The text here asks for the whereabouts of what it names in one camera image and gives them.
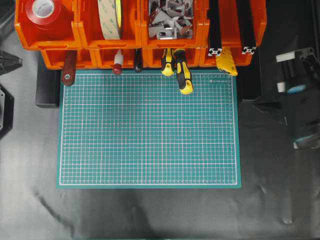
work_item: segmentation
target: cutting mat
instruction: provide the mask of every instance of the cutting mat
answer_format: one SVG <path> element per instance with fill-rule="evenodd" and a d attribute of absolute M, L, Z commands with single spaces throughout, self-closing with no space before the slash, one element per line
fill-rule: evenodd
<path fill-rule="evenodd" d="M 235 79 L 193 71 L 77 71 L 62 87 L 57 187 L 239 188 Z"/>

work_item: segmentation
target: double-sided tape roll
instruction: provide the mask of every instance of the double-sided tape roll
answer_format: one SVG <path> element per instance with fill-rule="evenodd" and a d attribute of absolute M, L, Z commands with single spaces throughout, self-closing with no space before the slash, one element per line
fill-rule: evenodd
<path fill-rule="evenodd" d="M 103 37 L 106 40 L 120 40 L 122 35 L 121 0 L 97 0 Z"/>

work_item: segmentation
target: yellow tool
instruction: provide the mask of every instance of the yellow tool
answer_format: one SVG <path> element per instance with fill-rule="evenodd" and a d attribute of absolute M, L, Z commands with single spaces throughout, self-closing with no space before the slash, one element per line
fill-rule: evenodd
<path fill-rule="evenodd" d="M 163 52 L 163 56 L 161 59 L 161 72 L 163 75 L 166 77 L 172 76 L 175 71 L 174 71 L 174 66 L 175 66 L 175 58 L 174 58 L 174 52 L 171 48 L 166 48 Z"/>
<path fill-rule="evenodd" d="M 224 71 L 231 76 L 237 76 L 238 72 L 236 69 L 234 58 L 229 47 L 223 47 L 220 56 L 215 57 L 216 67 L 220 71 Z"/>
<path fill-rule="evenodd" d="M 176 59 L 176 79 L 179 84 L 180 92 L 188 95 L 194 91 L 192 85 L 192 74 L 188 68 L 186 52 L 184 49 L 178 48 L 174 51 Z"/>

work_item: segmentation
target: orange bin rack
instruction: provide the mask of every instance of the orange bin rack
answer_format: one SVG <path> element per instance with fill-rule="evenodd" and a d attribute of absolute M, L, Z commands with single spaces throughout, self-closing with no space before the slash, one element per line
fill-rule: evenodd
<path fill-rule="evenodd" d="M 82 45 L 86 49 L 141 48 L 140 0 L 122 2 L 122 37 L 105 40 L 99 18 L 97 0 L 78 0 L 78 27 Z"/>
<path fill-rule="evenodd" d="M 68 50 L 42 50 L 41 54 L 44 63 L 48 69 L 60 70 L 64 68 L 66 52 Z M 77 69 L 95 69 L 97 68 L 96 54 L 93 50 L 78 49 L 76 68 Z"/>
<path fill-rule="evenodd" d="M 62 28 L 67 28 L 67 34 L 63 39 L 48 36 L 46 32 L 36 27 L 27 17 L 26 3 L 28 0 L 15 1 L 15 29 L 20 38 L 22 46 L 27 50 L 45 49 L 81 49 L 82 44 L 77 23 L 77 0 L 62 0 L 67 9 L 70 21 Z"/>
<path fill-rule="evenodd" d="M 252 22 L 257 47 L 260 46 L 266 26 L 267 9 L 265 0 L 250 0 L 252 9 Z M 204 12 L 209 10 L 209 0 L 203 0 Z M 236 0 L 219 0 L 220 28 L 222 47 L 229 47 L 236 66 L 248 66 L 252 55 L 242 54 L 241 37 Z M 205 16 L 203 25 L 203 42 L 200 56 L 200 67 L 212 67 L 216 65 L 216 58 L 208 56 L 208 36 L 210 20 Z"/>
<path fill-rule="evenodd" d="M 143 48 L 143 66 L 149 68 L 161 68 L 161 59 L 165 48 L 147 49 Z M 185 56 L 188 67 L 194 68 L 199 66 L 201 48 L 185 48 Z"/>
<path fill-rule="evenodd" d="M 203 0 L 193 0 L 193 32 L 192 39 L 158 40 L 149 37 L 149 0 L 141 0 L 141 33 L 142 47 L 156 48 L 200 48 L 203 42 L 204 11 Z"/>

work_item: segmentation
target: yellow screwdriver handle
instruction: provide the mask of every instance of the yellow screwdriver handle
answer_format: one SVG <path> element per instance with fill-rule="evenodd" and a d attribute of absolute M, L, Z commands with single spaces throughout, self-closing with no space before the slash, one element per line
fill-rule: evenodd
<path fill-rule="evenodd" d="M 186 51 L 184 49 L 176 49 L 174 51 L 176 58 L 176 79 L 179 84 L 180 92 L 184 95 L 191 94 L 194 91 L 192 85 L 192 74 L 188 68 Z"/>
<path fill-rule="evenodd" d="M 163 56 L 161 59 L 161 72 L 163 75 L 166 77 L 172 76 L 175 71 L 174 71 L 174 66 L 175 66 L 175 58 L 173 54 L 173 50 L 171 48 L 166 48 L 163 52 Z"/>

